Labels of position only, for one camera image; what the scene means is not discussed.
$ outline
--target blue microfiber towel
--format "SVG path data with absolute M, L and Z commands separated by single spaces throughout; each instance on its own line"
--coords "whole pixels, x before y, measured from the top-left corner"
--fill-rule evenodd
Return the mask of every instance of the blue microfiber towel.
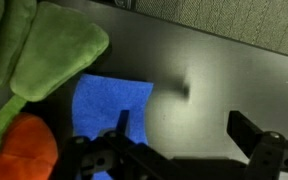
M 82 75 L 73 98 L 76 135 L 95 139 L 103 129 L 115 128 L 122 110 L 129 110 L 129 138 L 146 143 L 144 110 L 152 83 Z

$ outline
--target black table surface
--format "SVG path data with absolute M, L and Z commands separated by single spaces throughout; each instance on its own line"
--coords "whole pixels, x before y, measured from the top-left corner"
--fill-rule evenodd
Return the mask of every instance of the black table surface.
M 92 72 L 154 83 L 146 132 L 165 156 L 247 161 L 225 132 L 230 110 L 288 137 L 287 56 L 96 2 L 53 2 L 79 9 L 109 34 L 111 55 Z M 77 80 L 41 103 L 53 112 L 57 138 L 72 132 Z

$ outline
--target plush toy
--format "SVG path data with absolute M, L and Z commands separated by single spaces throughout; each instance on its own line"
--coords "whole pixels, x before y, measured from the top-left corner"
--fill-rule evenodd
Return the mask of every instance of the plush toy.
M 48 2 L 0 1 L 0 11 L 0 87 L 14 93 L 0 110 L 0 179 L 45 179 L 54 137 L 42 119 L 19 112 L 94 62 L 109 38 L 83 13 Z

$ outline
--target blue cloth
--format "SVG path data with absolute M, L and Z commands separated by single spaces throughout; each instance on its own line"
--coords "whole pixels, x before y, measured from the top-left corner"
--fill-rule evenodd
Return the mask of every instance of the blue cloth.
M 129 138 L 147 144 L 144 114 L 153 84 L 83 75 L 73 98 L 76 135 L 95 139 L 103 129 L 115 128 L 121 110 L 129 110 Z M 95 180 L 107 179 L 103 174 Z

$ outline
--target orange plush carrot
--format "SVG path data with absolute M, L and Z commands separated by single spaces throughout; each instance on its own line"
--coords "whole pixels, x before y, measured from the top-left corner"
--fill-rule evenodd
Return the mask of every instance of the orange plush carrot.
M 47 125 L 21 113 L 3 136 L 0 180 L 46 180 L 56 159 L 56 142 Z

